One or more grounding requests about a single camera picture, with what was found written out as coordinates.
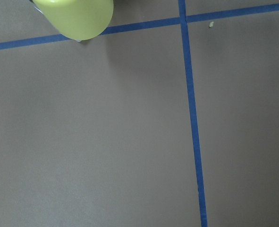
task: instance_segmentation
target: rounded yellow cover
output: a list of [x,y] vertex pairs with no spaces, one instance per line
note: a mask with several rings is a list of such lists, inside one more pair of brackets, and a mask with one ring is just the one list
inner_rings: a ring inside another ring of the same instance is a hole
[[86,40],[102,33],[113,14],[113,0],[33,0],[64,36]]

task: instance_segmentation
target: vertical blue line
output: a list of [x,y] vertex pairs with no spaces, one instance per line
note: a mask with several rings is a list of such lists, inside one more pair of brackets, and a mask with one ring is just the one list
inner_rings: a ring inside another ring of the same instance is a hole
[[185,69],[186,69],[186,86],[187,86],[187,95],[188,95],[189,108],[190,108],[196,177],[197,177],[197,184],[198,184],[200,219],[201,219],[201,226],[207,227],[203,171],[202,171],[200,143],[199,143],[199,134],[198,134],[198,122],[197,122],[197,112],[196,112],[195,93],[194,93],[194,80],[193,80],[193,70],[192,70],[192,61],[191,61],[191,52],[190,52],[190,39],[189,39],[188,28],[186,23],[185,0],[178,0],[178,5],[179,5],[180,25],[181,25],[181,34],[182,34],[183,55],[184,55]]

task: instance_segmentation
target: gray surface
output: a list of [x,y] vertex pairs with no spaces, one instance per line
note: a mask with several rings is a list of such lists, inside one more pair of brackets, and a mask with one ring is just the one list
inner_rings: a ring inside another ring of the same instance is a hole
[[[110,26],[178,17],[178,3],[170,0],[115,0]],[[0,43],[58,34],[28,0],[0,0]]]
[[191,23],[211,227],[279,227],[279,12]]
[[186,0],[186,12],[193,15],[276,3],[279,0]]
[[198,227],[193,159],[179,26],[0,51],[0,227]]

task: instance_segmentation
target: blue tape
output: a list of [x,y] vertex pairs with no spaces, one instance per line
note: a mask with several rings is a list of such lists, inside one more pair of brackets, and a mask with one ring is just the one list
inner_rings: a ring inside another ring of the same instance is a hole
[[196,102],[195,102],[195,93],[194,93],[194,79],[193,79],[192,60],[191,60],[191,52],[190,52],[190,39],[188,34],[187,22],[186,22],[185,0],[178,0],[178,4],[179,4],[180,25],[181,25],[182,44],[183,44],[183,55],[184,55],[185,69],[186,69],[186,86],[187,86],[187,96],[188,96],[189,108],[190,108],[196,177],[197,177],[197,184],[198,184],[200,219],[201,219],[201,226],[207,227],[203,171],[202,171]]
[[279,11],[279,4],[191,15],[191,16],[186,17],[186,21],[187,21],[187,23],[192,23],[192,22],[198,22],[198,21],[204,21],[204,20],[214,20],[214,19],[220,19],[220,18],[237,17],[237,16],[243,16],[243,15],[267,13],[267,12],[274,12],[274,11]]
[[[155,28],[155,27],[177,25],[179,23],[180,23],[179,18],[175,17],[175,18],[153,20],[153,21],[134,23],[134,24],[128,24],[128,25],[112,26],[112,27],[106,28],[106,30],[103,33],[101,33],[101,35],[108,35],[108,34],[112,34],[112,33],[120,33],[120,32],[128,32],[128,31],[135,31],[135,30]],[[16,41],[0,43],[0,50],[21,47],[21,46],[31,46],[31,45],[36,45],[36,44],[53,43],[53,42],[64,41],[64,40],[70,40],[70,39],[59,34],[59,35],[49,35],[49,36],[43,36],[43,37],[37,37],[37,38],[16,40]]]

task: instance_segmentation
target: blue tape strip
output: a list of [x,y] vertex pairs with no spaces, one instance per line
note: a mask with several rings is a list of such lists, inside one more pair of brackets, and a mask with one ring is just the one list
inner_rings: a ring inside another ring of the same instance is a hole
[[192,22],[198,22],[198,21],[204,21],[204,20],[214,20],[214,19],[220,19],[220,18],[237,17],[237,16],[243,16],[243,15],[267,13],[267,12],[274,12],[274,11],[279,11],[279,4],[191,15],[191,16],[186,17],[186,21],[187,21],[187,23],[192,23]]
[[195,102],[195,93],[194,93],[194,79],[193,79],[192,60],[191,60],[191,52],[190,52],[190,39],[188,34],[187,22],[186,22],[185,0],[178,0],[178,4],[179,4],[179,14],[180,14],[180,24],[181,24],[181,34],[182,34],[182,44],[183,44],[183,55],[184,55],[185,69],[186,69],[186,85],[187,85],[187,95],[188,95],[189,108],[190,108],[196,177],[197,177],[197,184],[198,184],[200,219],[201,219],[201,226],[207,227],[203,171],[202,171],[196,102]]
[[[153,21],[147,21],[147,22],[141,22],[141,23],[134,23],[134,24],[129,24],[129,25],[112,26],[112,27],[106,28],[106,30],[103,33],[101,33],[101,35],[135,31],[135,30],[141,30],[141,29],[147,29],[147,28],[177,25],[179,23],[180,23],[179,18],[175,17],[175,18],[168,18],[168,19],[162,19],[162,20],[153,20]],[[49,35],[49,36],[43,36],[43,37],[37,37],[37,38],[16,40],[16,41],[0,43],[0,50],[21,47],[21,46],[52,43],[52,42],[58,42],[58,41],[64,41],[64,40],[70,40],[70,39],[59,34],[59,35]]]

